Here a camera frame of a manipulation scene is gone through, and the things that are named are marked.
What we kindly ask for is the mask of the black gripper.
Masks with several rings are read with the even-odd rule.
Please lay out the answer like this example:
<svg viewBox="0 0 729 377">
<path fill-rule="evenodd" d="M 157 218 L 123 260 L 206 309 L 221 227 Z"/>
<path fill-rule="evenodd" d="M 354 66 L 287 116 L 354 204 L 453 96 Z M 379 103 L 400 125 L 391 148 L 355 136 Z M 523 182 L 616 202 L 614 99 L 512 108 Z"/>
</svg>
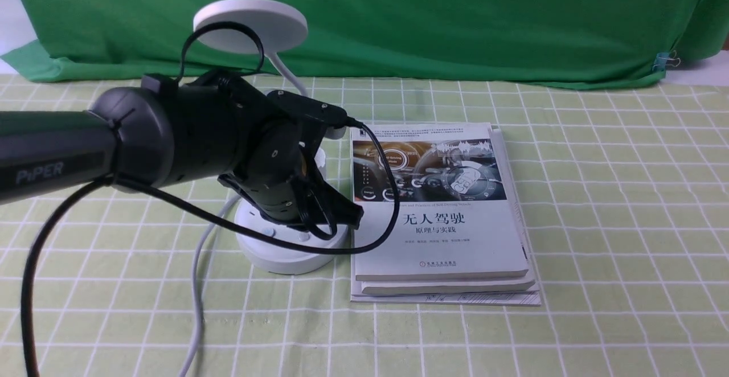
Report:
<svg viewBox="0 0 729 377">
<path fill-rule="evenodd" d="M 303 123 L 239 76 L 222 76 L 218 89 L 232 100 L 243 151 L 232 169 L 219 175 L 219 183 L 252 203 L 270 222 L 301 222 L 293 182 L 306 174 L 301 143 L 313 147 L 313 141 L 305 140 Z M 362 206 L 325 181 L 310 190 L 315 224 L 359 229 Z"/>
</svg>

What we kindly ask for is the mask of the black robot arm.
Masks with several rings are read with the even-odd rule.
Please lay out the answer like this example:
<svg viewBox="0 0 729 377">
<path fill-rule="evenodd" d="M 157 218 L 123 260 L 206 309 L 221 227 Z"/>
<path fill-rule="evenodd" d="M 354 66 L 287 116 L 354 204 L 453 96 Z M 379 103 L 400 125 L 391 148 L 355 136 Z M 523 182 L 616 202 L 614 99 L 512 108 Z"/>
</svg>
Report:
<svg viewBox="0 0 729 377">
<path fill-rule="evenodd" d="M 361 206 L 314 160 L 346 112 L 226 71 L 190 84 L 166 76 L 114 87 L 88 110 L 4 110 L 2 204 L 112 177 L 162 188 L 217 177 L 269 222 L 359 226 Z"/>
</svg>

